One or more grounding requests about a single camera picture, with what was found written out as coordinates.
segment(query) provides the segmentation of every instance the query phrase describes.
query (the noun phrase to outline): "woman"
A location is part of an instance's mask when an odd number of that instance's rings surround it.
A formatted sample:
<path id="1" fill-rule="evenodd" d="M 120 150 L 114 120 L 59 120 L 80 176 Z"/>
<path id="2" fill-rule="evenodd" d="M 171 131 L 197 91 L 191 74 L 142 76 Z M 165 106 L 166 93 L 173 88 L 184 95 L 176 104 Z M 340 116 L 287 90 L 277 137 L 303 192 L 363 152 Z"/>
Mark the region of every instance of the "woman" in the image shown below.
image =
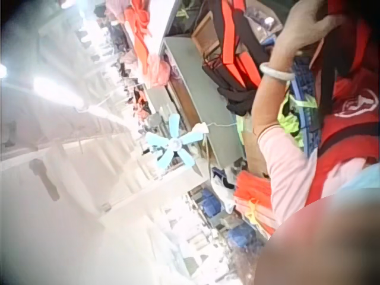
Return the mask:
<path id="1" fill-rule="evenodd" d="M 344 86 L 346 91 L 347 86 L 355 87 L 345 93 L 349 95 L 335 100 L 333 113 L 324 120 L 321 145 L 310 158 L 277 122 L 296 52 L 320 41 L 344 21 L 337 15 L 316 21 L 322 3 L 322 0 L 301 0 L 292 8 L 271 59 L 262 68 L 265 75 L 252 107 L 254 133 L 267 162 L 271 203 L 278 224 L 306 205 L 334 194 L 379 160 L 378 81 L 371 79 L 365 70 L 360 70 L 360 76 L 352 81 L 357 82 L 350 85 L 350 81 Z"/>

